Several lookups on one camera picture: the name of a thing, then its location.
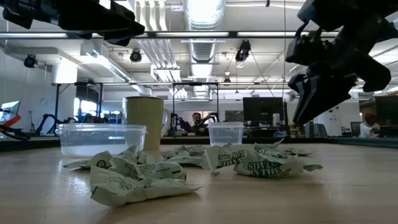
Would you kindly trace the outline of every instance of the desk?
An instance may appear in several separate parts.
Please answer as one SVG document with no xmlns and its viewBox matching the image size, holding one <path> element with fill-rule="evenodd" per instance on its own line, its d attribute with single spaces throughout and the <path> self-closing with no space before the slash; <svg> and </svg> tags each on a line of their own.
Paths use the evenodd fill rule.
<svg viewBox="0 0 398 224">
<path fill-rule="evenodd" d="M 162 150 L 175 146 L 163 147 Z M 323 170 L 270 180 L 187 167 L 196 194 L 111 208 L 90 199 L 89 172 L 62 167 L 59 148 L 0 154 L 1 223 L 398 223 L 398 151 L 335 144 L 303 157 Z"/>
</svg>

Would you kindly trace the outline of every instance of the plastic container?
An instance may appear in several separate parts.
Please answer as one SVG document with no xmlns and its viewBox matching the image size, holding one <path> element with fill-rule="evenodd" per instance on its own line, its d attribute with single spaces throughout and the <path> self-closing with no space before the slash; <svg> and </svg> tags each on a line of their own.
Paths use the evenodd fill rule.
<svg viewBox="0 0 398 224">
<path fill-rule="evenodd" d="M 242 144 L 243 122 L 218 122 L 209 124 L 211 146 Z"/>
<path fill-rule="evenodd" d="M 146 126 L 130 124 L 61 124 L 57 134 L 62 154 L 93 157 L 103 151 L 116 155 L 133 145 L 143 150 L 146 130 Z"/>
</svg>

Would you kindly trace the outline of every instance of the black machine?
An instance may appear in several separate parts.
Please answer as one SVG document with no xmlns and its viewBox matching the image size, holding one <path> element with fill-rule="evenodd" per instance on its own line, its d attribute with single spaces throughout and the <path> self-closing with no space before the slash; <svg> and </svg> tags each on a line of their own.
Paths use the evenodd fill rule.
<svg viewBox="0 0 398 224">
<path fill-rule="evenodd" d="M 280 114 L 284 120 L 284 105 L 281 97 L 244 97 L 243 116 L 245 121 L 272 122 L 272 115 Z"/>
<path fill-rule="evenodd" d="M 127 46 L 131 37 L 145 31 L 134 21 L 132 11 L 114 1 L 109 1 L 109 9 L 99 0 L 0 0 L 0 6 L 5 20 L 26 29 L 37 20 L 55 24 L 82 39 L 91 39 L 97 33 L 115 45 Z"/>
<path fill-rule="evenodd" d="M 385 17 L 398 11 L 395 0 L 307 0 L 298 12 L 304 25 L 290 43 L 286 62 L 308 66 L 306 74 L 294 75 L 289 87 L 300 94 L 293 121 L 303 124 L 333 106 L 348 100 L 358 78 L 365 92 L 383 90 L 391 80 L 388 68 L 369 52 L 377 42 L 398 37 Z M 313 21 L 319 26 L 301 35 Z M 333 42 L 321 40 L 322 31 L 342 27 Z"/>
<path fill-rule="evenodd" d="M 359 137 L 361 134 L 361 123 L 362 122 L 351 122 L 351 135 L 352 137 Z"/>
<path fill-rule="evenodd" d="M 218 118 L 218 113 L 215 113 L 215 112 L 209 113 L 203 119 L 198 119 L 197 121 L 195 121 L 194 126 L 191 126 L 186 119 L 181 118 L 176 113 L 171 113 L 171 117 L 173 119 L 173 122 L 172 122 L 173 125 L 170 126 L 169 133 L 168 133 L 169 136 L 174 136 L 175 132 L 177 131 L 178 125 L 187 133 L 192 133 L 192 132 L 197 132 L 197 130 L 200 128 L 203 128 L 205 126 L 205 122 L 209 119 L 213 120 L 213 122 L 220 121 L 220 119 Z"/>
<path fill-rule="evenodd" d="M 375 98 L 377 118 L 386 125 L 398 125 L 398 96 Z"/>
<path fill-rule="evenodd" d="M 42 130 L 43 130 L 43 125 L 44 125 L 45 121 L 47 120 L 47 118 L 52 118 L 52 119 L 54 119 L 54 123 L 55 123 L 55 124 L 50 128 L 50 130 L 47 131 L 47 134 L 52 134 L 52 133 L 55 132 L 56 124 L 69 124 L 69 123 L 75 123 L 75 122 L 76 122 L 76 120 L 75 120 L 74 118 L 68 118 L 68 119 L 66 119 L 66 120 L 60 121 L 60 120 L 56 119 L 55 116 L 52 115 L 52 114 L 45 114 L 45 115 L 43 115 L 43 120 L 42 120 L 42 122 L 40 123 L 39 127 L 37 127 L 37 129 L 35 130 L 35 135 L 36 135 L 36 136 L 40 136 L 40 133 L 41 133 Z"/>
<path fill-rule="evenodd" d="M 43 125 L 45 121 L 48 118 L 52 118 L 54 120 L 54 125 L 50 128 L 49 131 L 47 131 L 47 134 L 53 134 L 55 133 L 55 128 L 57 127 L 57 124 L 73 124 L 73 123 L 108 123 L 108 118 L 99 118 L 97 116 L 92 116 L 91 114 L 87 113 L 84 117 L 83 120 L 77 121 L 75 118 L 67 118 L 64 119 L 63 121 L 60 121 L 59 119 L 55 119 L 55 116 L 52 114 L 45 114 L 43 115 L 43 120 L 40 123 L 39 127 L 35 130 L 34 135 L 35 136 L 40 136 L 40 133 L 43 130 Z"/>
</svg>

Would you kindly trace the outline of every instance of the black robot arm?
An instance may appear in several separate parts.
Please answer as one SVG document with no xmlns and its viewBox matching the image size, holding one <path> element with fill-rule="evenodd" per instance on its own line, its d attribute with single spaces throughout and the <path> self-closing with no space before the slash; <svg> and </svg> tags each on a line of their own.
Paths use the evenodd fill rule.
<svg viewBox="0 0 398 224">
<path fill-rule="evenodd" d="M 135 14 L 110 1 L 110 9 L 99 0 L 0 0 L 3 18 L 30 29 L 33 20 L 55 24 L 70 35 L 91 39 L 94 33 L 116 45 L 127 46 L 132 37 L 141 35 L 145 27 L 135 22 Z"/>
<path fill-rule="evenodd" d="M 45 115 L 43 115 L 43 120 L 42 120 L 42 122 L 40 123 L 39 127 L 36 129 L 36 134 L 37 134 L 37 135 L 40 135 L 40 133 L 42 132 L 42 130 L 43 130 L 43 125 L 44 125 L 45 121 L 47 120 L 47 118 L 52 118 L 52 119 L 54 119 L 54 122 L 57 123 L 57 124 L 68 124 L 68 123 L 70 123 L 71 120 L 76 121 L 74 118 L 68 118 L 68 119 L 66 119 L 66 120 L 60 121 L 60 120 L 58 120 L 58 119 L 55 119 L 55 116 L 52 115 L 52 114 L 45 114 Z"/>
<path fill-rule="evenodd" d="M 293 121 L 303 124 L 333 106 L 350 99 L 358 78 L 365 92 L 383 90 L 391 80 L 388 68 L 369 53 L 377 42 L 398 37 L 385 17 L 398 11 L 398 2 L 307 0 L 298 13 L 304 25 L 289 44 L 286 61 L 308 66 L 294 75 L 288 86 L 300 94 Z M 320 28 L 301 35 L 309 21 Z M 342 27 L 333 42 L 321 39 L 323 30 Z"/>
</svg>

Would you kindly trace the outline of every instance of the metal frame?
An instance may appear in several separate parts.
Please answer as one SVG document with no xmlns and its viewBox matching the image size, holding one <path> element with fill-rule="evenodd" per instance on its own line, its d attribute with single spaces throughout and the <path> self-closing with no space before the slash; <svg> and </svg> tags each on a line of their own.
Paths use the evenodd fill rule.
<svg viewBox="0 0 398 224">
<path fill-rule="evenodd" d="M 181 85 L 181 86 L 185 86 L 185 85 L 189 85 L 189 86 L 202 86 L 202 85 L 208 85 L 208 86 L 210 86 L 210 85 L 215 85 L 216 87 L 217 87 L 217 92 L 216 92 L 216 95 L 217 95 L 217 114 L 218 114 L 218 120 L 220 120 L 220 110 L 219 110 L 219 101 L 218 101 L 218 89 L 220 88 L 220 84 L 219 83 L 217 83 L 217 82 L 206 82 L 206 83 L 202 83 L 202 82 L 190 82 L 190 83 L 183 83 L 183 82 L 177 82 L 177 83 L 173 83 L 173 114 L 175 114 L 175 94 L 176 93 L 178 93 L 178 91 L 180 91 L 183 87 L 181 87 L 181 88 L 179 88 L 178 90 L 177 90 L 177 92 L 175 92 L 175 86 L 177 86 L 177 85 Z M 170 127 L 174 127 L 174 119 L 172 118 L 172 120 L 171 120 L 171 123 L 170 123 Z"/>
<path fill-rule="evenodd" d="M 102 112 L 102 97 L 103 97 L 103 91 L 104 91 L 104 83 L 82 83 L 82 82 L 76 82 L 76 83 L 56 83 L 56 84 L 53 84 L 53 85 L 55 85 L 57 87 L 57 92 L 56 92 L 56 97 L 55 97 L 55 112 L 54 112 L 55 120 L 54 120 L 54 124 L 52 126 L 54 134 L 55 134 L 55 130 L 57 128 L 56 120 L 58 119 L 58 104 L 59 104 L 60 95 L 70 85 L 74 85 L 74 86 L 99 85 L 100 86 L 100 91 L 99 91 L 99 100 L 98 100 L 97 114 L 101 114 L 101 112 Z M 66 85 L 66 87 L 60 92 L 60 87 L 63 86 L 63 85 Z"/>
</svg>

